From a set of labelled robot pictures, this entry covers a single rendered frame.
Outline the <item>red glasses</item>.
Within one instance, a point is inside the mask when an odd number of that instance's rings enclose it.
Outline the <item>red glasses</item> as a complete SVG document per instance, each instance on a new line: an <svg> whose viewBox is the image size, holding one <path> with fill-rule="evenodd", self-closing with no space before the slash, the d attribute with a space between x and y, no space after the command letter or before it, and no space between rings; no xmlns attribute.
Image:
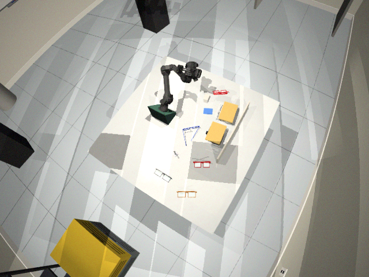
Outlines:
<svg viewBox="0 0 369 277"><path fill-rule="evenodd" d="M211 162L193 162L194 168L201 168L201 164L204 164L204 168L210 167Z"/></svg>
<svg viewBox="0 0 369 277"><path fill-rule="evenodd" d="M214 91L214 95L223 95L223 94L227 94L227 92L229 92L229 91L226 91L226 90L221 90L221 92Z"/></svg>

